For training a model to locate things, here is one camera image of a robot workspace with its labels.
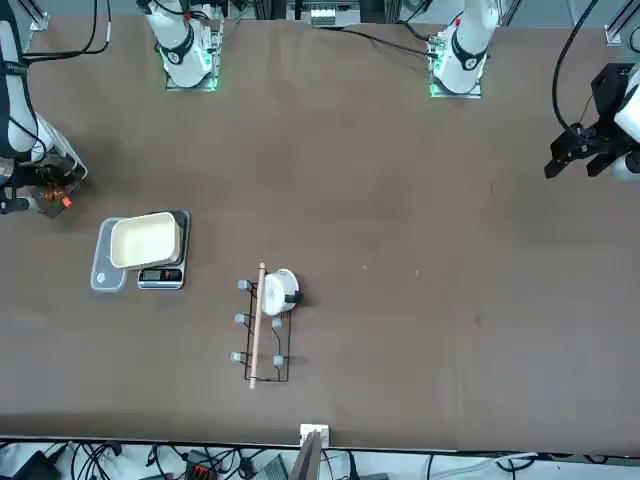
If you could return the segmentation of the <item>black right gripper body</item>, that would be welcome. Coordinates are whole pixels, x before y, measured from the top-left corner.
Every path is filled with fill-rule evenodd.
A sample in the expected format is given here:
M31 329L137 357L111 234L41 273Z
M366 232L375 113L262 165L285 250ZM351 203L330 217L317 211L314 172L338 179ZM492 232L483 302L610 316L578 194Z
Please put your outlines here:
M23 188L29 186L62 187L70 183L70 178L57 165L37 164L26 165L12 160L8 163L11 174L7 180L7 186L11 188Z

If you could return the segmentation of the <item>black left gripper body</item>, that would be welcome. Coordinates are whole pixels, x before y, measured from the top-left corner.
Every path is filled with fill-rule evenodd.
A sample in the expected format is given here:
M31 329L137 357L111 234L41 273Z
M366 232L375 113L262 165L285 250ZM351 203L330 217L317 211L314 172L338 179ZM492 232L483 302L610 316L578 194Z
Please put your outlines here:
M582 137L579 145L583 149L619 148L632 144L633 140L615 123L614 117L623 104L633 73L633 63L608 63L592 80L591 90L598 118L589 127L576 126L576 133Z

